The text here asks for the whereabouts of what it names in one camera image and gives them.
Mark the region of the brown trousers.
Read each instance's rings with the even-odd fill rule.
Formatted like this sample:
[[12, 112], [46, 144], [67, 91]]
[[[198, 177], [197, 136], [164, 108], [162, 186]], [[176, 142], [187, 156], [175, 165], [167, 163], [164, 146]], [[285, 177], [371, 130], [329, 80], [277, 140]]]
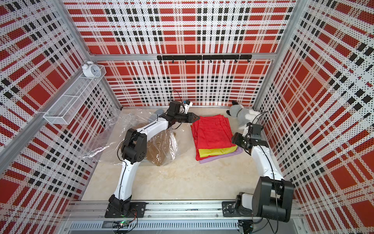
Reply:
[[175, 133], [164, 130], [147, 142], [146, 160], [156, 166], [170, 164], [179, 156]]

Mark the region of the red trousers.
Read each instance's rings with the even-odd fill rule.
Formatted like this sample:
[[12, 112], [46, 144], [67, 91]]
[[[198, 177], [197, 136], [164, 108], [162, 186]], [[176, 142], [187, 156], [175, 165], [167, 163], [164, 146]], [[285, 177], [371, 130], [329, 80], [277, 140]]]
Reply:
[[200, 157], [200, 153], [198, 149], [198, 132], [193, 125], [191, 125], [191, 132], [192, 132], [192, 137], [193, 137], [194, 145], [195, 145], [195, 152], [196, 152], [195, 159], [197, 161], [201, 161], [202, 158]]
[[235, 145], [229, 119], [223, 115], [200, 117], [192, 124], [192, 134], [198, 150], [224, 149]]

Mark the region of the clear plastic vacuum bag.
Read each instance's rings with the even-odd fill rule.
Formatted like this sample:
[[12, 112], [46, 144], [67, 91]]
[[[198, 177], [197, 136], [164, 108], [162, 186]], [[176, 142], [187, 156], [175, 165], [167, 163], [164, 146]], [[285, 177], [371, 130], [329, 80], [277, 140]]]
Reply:
[[182, 153], [176, 134], [189, 120], [189, 114], [163, 109], [116, 111], [105, 130], [84, 145], [81, 158], [115, 167], [142, 161], [167, 165]]

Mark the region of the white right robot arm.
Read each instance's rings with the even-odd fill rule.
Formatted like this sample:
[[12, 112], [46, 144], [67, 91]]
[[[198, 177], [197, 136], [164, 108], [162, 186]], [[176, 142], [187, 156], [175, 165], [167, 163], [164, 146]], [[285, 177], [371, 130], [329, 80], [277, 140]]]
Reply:
[[253, 194], [240, 192], [235, 200], [235, 212], [280, 222], [291, 217], [294, 185], [284, 179], [271, 157], [269, 146], [262, 139], [263, 127], [247, 123], [243, 133], [235, 133], [232, 143], [249, 153], [255, 162], [259, 180]]

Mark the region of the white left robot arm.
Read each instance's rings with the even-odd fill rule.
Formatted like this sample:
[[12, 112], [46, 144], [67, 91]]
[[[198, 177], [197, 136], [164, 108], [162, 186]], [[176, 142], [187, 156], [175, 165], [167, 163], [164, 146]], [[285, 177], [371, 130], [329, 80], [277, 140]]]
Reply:
[[141, 202], [139, 206], [131, 203], [132, 186], [137, 169], [147, 154], [147, 143], [158, 133], [171, 128], [176, 123], [194, 123], [200, 117], [189, 109], [193, 106], [190, 100], [171, 101], [166, 112], [157, 115], [155, 120], [138, 129], [129, 129], [124, 141], [119, 147], [122, 161], [121, 176], [115, 192], [109, 198], [106, 209], [106, 218], [121, 217], [143, 217], [141, 209], [146, 203]]

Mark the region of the lime green trousers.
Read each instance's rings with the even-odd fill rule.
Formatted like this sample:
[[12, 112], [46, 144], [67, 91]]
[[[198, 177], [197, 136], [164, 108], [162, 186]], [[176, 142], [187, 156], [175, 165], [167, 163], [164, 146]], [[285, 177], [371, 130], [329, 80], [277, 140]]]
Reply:
[[217, 149], [198, 149], [197, 150], [197, 157], [199, 158], [208, 158], [208, 157], [215, 157], [233, 153], [237, 150], [237, 146], [232, 146], [229, 148], [217, 148]]

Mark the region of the purple trousers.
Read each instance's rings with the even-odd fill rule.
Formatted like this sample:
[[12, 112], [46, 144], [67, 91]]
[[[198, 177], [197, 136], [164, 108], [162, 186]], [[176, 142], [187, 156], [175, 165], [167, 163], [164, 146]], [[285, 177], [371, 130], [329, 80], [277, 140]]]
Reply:
[[223, 159], [223, 158], [228, 158], [228, 157], [232, 157], [232, 156], [235, 156], [235, 155], [238, 155], [238, 154], [241, 154], [243, 152], [243, 149], [242, 148], [237, 148], [234, 152], [232, 153], [229, 153], [229, 154], [224, 154], [224, 155], [219, 155], [219, 156], [211, 156], [211, 157], [207, 157], [207, 158], [204, 158], [204, 159], [201, 159], [199, 161], [200, 164], [204, 164], [204, 163], [208, 163], [208, 162], [211, 162], [211, 161], [214, 161], [214, 160], [218, 160], [218, 159]]

